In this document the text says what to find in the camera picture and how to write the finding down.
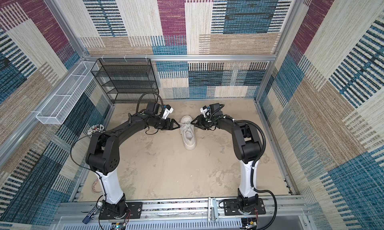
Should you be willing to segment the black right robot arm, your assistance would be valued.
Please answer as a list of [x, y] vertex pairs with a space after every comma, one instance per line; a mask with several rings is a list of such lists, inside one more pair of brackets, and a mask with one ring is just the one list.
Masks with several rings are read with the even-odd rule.
[[234, 153], [241, 164], [241, 182], [238, 188], [237, 204], [241, 214], [248, 214], [259, 203], [256, 191], [257, 165], [264, 154], [265, 135], [255, 123], [236, 120], [222, 112], [224, 104], [212, 104], [201, 108], [201, 114], [191, 124], [201, 130], [224, 130], [231, 134]]

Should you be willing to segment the white shoelace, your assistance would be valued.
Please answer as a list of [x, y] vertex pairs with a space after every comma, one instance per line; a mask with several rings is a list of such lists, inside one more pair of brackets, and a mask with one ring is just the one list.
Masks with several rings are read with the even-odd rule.
[[181, 135], [185, 136], [187, 139], [192, 139], [195, 137], [194, 126], [191, 125], [191, 122], [185, 122], [181, 124]]

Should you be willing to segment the white sneaker shoe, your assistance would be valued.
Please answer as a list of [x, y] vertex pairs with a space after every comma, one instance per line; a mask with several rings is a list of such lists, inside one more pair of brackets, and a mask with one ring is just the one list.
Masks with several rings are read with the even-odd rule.
[[196, 147], [196, 136], [191, 116], [183, 116], [181, 119], [181, 135], [184, 146], [187, 150], [193, 150]]

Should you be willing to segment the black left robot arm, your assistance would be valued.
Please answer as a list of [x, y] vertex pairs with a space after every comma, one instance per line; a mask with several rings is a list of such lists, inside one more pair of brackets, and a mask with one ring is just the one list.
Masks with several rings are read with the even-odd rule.
[[121, 189], [117, 167], [120, 162], [120, 145], [134, 134], [153, 127], [172, 131], [180, 128], [176, 120], [169, 118], [174, 109], [170, 105], [154, 102], [133, 115], [119, 126], [94, 133], [86, 154], [86, 164], [99, 177], [105, 199], [102, 201], [103, 215], [107, 219], [122, 219], [128, 215], [126, 196]]

